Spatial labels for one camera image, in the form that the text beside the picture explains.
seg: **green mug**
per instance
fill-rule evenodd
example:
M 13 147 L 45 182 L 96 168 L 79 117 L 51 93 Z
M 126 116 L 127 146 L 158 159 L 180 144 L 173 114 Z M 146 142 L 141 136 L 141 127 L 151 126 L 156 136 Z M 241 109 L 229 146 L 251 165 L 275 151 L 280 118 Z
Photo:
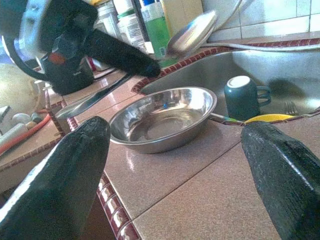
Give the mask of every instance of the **green mug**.
M 235 76 L 224 86 L 226 107 L 230 118 L 245 121 L 260 115 L 260 107 L 271 102 L 271 89 L 257 86 L 248 76 Z

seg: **black kettle handle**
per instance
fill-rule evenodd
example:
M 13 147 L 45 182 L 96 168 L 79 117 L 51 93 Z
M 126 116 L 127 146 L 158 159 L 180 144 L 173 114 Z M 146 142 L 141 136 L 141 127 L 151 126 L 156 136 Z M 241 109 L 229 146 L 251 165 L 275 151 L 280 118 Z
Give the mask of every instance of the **black kettle handle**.
M 35 79 L 47 81 L 47 76 L 45 74 L 33 70 L 19 57 L 15 48 L 14 38 L 9 36 L 2 36 L 2 44 L 4 46 L 6 54 L 10 57 L 11 61 L 16 64 L 24 73 Z

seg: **kitchen sink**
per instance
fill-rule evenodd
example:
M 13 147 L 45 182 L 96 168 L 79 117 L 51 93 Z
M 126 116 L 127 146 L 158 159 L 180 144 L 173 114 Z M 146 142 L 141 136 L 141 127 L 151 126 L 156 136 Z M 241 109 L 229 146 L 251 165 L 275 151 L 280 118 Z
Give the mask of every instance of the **kitchen sink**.
M 141 89 L 151 94 L 178 87 L 212 90 L 218 103 L 214 110 L 228 115 L 224 86 L 235 76 L 246 75 L 257 86 L 271 88 L 271 103 L 261 114 L 285 113 L 285 103 L 293 102 L 299 115 L 320 107 L 320 52 L 230 51 L 211 55 L 180 68 Z

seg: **red hose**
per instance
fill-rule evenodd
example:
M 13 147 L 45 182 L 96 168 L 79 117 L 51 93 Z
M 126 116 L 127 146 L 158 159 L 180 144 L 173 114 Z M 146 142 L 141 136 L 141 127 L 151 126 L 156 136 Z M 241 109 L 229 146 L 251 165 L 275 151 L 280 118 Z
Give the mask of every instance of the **red hose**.
M 27 131 L 24 134 L 21 134 L 20 136 L 15 137 L 14 139 L 12 139 L 11 141 L 7 142 L 6 144 L 0 146 L 0 155 L 3 154 L 5 151 L 9 150 L 10 148 L 12 148 L 14 145 L 20 143 L 21 141 L 23 141 L 24 139 L 30 137 L 31 135 L 35 134 L 35 132 L 37 132 L 38 130 L 40 130 L 44 125 L 46 125 L 47 122 L 49 122 L 50 120 L 50 116 L 49 114 L 47 114 L 45 116 L 45 118 L 39 122 L 36 126 L 34 126 L 33 128 L 31 128 L 29 131 Z

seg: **mug handle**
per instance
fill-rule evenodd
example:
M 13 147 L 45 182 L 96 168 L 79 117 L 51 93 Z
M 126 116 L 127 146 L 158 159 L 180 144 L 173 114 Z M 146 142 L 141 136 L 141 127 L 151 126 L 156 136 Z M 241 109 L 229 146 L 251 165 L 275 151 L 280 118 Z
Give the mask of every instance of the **mug handle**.
M 265 106 L 268 105 L 269 103 L 271 103 L 271 89 L 268 86 L 257 86 L 256 87 L 258 91 L 265 91 L 265 93 L 262 94 L 258 94 L 258 99 L 266 99 L 266 101 L 263 102 L 259 102 L 259 106 Z

